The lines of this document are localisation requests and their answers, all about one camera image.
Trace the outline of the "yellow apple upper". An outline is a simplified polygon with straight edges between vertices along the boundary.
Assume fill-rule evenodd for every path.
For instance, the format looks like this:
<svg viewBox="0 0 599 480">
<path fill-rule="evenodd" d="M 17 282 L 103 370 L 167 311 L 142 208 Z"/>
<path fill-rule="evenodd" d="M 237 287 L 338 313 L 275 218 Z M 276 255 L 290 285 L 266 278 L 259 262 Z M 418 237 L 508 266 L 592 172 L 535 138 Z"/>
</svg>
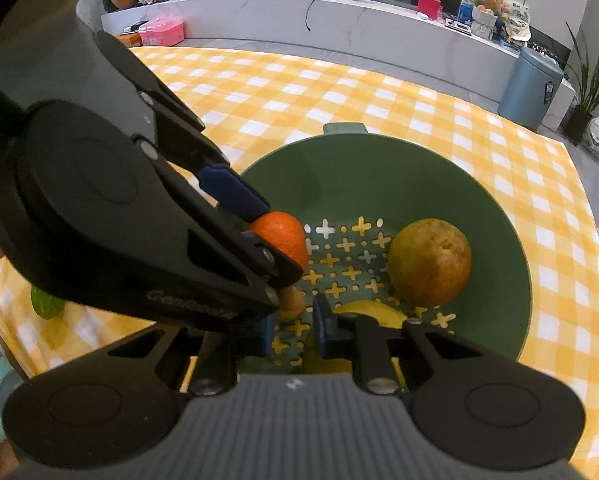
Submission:
<svg viewBox="0 0 599 480">
<path fill-rule="evenodd" d="M 395 294 L 412 307 L 454 300 L 467 286 L 472 249 L 453 224 L 436 218 L 411 222 L 389 244 L 387 274 Z"/>
</svg>

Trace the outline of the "orange tangerine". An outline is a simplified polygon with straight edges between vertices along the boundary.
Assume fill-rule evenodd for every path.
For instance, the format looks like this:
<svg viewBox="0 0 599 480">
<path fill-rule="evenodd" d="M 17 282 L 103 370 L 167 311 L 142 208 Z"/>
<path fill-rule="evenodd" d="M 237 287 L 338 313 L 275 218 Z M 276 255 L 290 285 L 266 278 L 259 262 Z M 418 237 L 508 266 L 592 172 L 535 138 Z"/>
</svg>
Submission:
<svg viewBox="0 0 599 480">
<path fill-rule="evenodd" d="M 274 246 L 305 271 L 308 252 L 303 225 L 292 214 L 272 211 L 251 223 L 248 230 Z"/>
</svg>

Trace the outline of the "red box on counter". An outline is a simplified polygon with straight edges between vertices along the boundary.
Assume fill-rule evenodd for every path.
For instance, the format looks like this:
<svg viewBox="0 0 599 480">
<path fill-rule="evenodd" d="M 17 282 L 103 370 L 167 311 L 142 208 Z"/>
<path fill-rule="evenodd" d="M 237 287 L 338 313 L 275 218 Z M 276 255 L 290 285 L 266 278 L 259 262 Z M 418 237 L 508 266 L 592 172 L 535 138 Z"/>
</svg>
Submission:
<svg viewBox="0 0 599 480">
<path fill-rule="evenodd" d="M 418 0 L 417 12 L 420 18 L 437 21 L 443 13 L 441 0 Z"/>
</svg>

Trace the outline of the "pink storage box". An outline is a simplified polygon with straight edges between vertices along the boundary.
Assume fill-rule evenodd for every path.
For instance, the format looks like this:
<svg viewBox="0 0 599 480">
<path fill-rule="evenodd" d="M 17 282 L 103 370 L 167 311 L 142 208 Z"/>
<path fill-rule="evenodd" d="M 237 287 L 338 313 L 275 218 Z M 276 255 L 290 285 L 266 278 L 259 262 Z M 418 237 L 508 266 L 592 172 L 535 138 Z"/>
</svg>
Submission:
<svg viewBox="0 0 599 480">
<path fill-rule="evenodd" d="M 143 23 L 138 32 L 144 47 L 173 47 L 185 40 L 185 23 L 167 15 Z"/>
</svg>

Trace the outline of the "teddy bear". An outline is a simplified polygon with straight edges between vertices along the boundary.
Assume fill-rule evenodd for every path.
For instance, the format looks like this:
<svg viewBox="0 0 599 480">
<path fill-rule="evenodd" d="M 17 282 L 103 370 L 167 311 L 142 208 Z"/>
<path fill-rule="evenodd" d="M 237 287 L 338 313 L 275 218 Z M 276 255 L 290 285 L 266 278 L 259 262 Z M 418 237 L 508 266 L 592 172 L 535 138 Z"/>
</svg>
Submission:
<svg viewBox="0 0 599 480">
<path fill-rule="evenodd" d="M 490 11 L 498 15 L 505 0 L 474 0 L 474 5 L 483 12 Z"/>
</svg>

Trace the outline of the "yellow checkered tablecloth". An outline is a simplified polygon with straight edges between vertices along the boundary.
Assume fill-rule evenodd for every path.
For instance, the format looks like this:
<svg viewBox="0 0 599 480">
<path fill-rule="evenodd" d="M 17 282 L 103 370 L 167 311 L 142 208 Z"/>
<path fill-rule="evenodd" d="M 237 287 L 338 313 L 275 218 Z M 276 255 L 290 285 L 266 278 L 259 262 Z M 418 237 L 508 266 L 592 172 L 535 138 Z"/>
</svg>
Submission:
<svg viewBox="0 0 599 480">
<path fill-rule="evenodd" d="M 531 270 L 522 360 L 583 401 L 586 429 L 572 462 L 599 478 L 599 236 L 562 143 L 467 100 L 347 65 L 212 48 L 144 47 L 136 55 L 201 115 L 234 168 L 316 136 L 328 122 L 362 122 L 472 174 L 514 224 Z"/>
</svg>

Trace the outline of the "blue grey trash bin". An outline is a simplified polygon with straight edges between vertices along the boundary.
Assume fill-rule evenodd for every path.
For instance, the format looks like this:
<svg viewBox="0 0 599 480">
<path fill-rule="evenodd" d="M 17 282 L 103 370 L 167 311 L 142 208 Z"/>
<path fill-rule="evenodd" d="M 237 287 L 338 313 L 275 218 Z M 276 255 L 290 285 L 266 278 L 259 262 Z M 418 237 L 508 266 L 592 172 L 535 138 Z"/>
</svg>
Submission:
<svg viewBox="0 0 599 480">
<path fill-rule="evenodd" d="M 549 56 L 524 47 L 520 51 L 498 115 L 536 131 L 559 90 L 564 72 Z"/>
</svg>

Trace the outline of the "white marble tv counter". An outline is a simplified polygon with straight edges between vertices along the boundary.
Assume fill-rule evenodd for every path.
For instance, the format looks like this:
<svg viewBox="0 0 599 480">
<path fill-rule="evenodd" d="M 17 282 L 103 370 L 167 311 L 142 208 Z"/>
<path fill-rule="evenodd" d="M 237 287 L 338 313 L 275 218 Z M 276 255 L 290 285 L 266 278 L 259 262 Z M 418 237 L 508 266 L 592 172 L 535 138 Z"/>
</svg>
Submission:
<svg viewBox="0 0 599 480">
<path fill-rule="evenodd" d="M 189 39 L 294 44 L 413 70 L 498 101 L 516 53 L 414 12 L 371 0 L 170 0 L 106 13 L 111 35 L 141 20 L 176 15 Z"/>
</svg>

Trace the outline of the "potted plant right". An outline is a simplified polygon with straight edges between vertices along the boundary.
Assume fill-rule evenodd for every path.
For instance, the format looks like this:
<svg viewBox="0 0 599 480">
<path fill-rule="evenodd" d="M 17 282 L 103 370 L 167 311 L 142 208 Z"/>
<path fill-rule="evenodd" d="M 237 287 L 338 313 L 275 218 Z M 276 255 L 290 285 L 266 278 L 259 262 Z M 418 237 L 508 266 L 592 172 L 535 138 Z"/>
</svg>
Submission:
<svg viewBox="0 0 599 480">
<path fill-rule="evenodd" d="M 567 62 L 566 71 L 574 77 L 578 103 L 565 124 L 564 133 L 572 144 L 578 145 L 584 139 L 585 129 L 599 106 L 599 55 L 593 60 L 586 37 L 577 39 L 571 25 L 566 24 L 566 27 L 573 43 L 573 59 Z"/>
</svg>

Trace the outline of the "yellow apple lower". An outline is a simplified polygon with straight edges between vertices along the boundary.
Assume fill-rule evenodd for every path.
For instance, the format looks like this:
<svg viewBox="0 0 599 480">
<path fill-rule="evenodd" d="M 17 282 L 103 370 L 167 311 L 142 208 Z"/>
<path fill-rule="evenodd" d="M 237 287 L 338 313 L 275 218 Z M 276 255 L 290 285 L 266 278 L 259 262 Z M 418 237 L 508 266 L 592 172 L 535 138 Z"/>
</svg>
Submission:
<svg viewBox="0 0 599 480">
<path fill-rule="evenodd" d="M 399 330 L 407 319 L 403 312 L 372 300 L 357 300 L 349 304 L 340 304 L 333 308 L 333 312 L 335 314 L 368 315 L 375 318 L 382 327 L 395 328 L 395 330 Z M 304 349 L 301 352 L 301 371 L 309 375 L 339 373 L 351 375 L 353 374 L 353 365 L 347 359 L 324 359 L 316 341 L 315 330 L 311 328 L 305 337 Z"/>
</svg>

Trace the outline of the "green colander bowl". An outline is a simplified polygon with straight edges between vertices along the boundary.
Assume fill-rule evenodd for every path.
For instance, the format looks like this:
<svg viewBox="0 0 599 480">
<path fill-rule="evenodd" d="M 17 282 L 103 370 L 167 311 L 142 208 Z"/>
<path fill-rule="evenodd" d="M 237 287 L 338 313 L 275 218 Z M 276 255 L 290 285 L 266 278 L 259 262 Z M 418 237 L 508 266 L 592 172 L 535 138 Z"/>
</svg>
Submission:
<svg viewBox="0 0 599 480">
<path fill-rule="evenodd" d="M 409 318 L 521 355 L 531 322 L 531 276 L 514 226 L 467 171 L 427 148 L 372 133 L 330 133 L 279 148 L 243 177 L 275 210 L 301 221 L 308 252 L 298 289 L 332 307 L 373 301 Z M 449 222 L 467 237 L 470 280 L 454 300 L 411 308 L 386 272 L 408 224 Z"/>
</svg>

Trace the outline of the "green cucumber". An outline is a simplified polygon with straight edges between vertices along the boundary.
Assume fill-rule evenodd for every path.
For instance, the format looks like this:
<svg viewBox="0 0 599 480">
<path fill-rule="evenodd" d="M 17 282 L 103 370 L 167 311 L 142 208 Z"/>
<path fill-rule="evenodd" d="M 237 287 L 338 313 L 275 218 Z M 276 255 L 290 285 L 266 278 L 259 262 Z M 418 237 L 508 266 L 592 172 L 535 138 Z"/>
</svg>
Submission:
<svg viewBox="0 0 599 480">
<path fill-rule="evenodd" d="M 35 313 L 44 320 L 59 316 L 65 308 L 66 301 L 33 285 L 30 289 L 30 301 Z"/>
</svg>

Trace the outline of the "yellow apple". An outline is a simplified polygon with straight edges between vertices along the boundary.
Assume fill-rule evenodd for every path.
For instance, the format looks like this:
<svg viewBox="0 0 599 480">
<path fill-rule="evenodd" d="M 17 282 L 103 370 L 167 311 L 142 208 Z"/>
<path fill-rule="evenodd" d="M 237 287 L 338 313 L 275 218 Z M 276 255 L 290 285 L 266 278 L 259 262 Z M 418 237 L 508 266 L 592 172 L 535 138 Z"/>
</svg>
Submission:
<svg viewBox="0 0 599 480">
<path fill-rule="evenodd" d="M 382 327 L 395 328 L 395 330 L 399 330 L 407 319 L 403 312 L 372 300 L 357 300 L 349 304 L 340 304 L 333 308 L 333 312 L 335 314 L 368 315 L 375 318 Z M 315 330 L 311 328 L 305 337 L 304 349 L 301 352 L 301 371 L 309 375 L 339 373 L 351 375 L 353 374 L 353 365 L 347 359 L 324 359 L 316 341 Z"/>
<path fill-rule="evenodd" d="M 467 286 L 472 249 L 453 224 L 436 218 L 411 222 L 389 244 L 387 274 L 395 294 L 412 307 L 454 300 Z"/>
</svg>

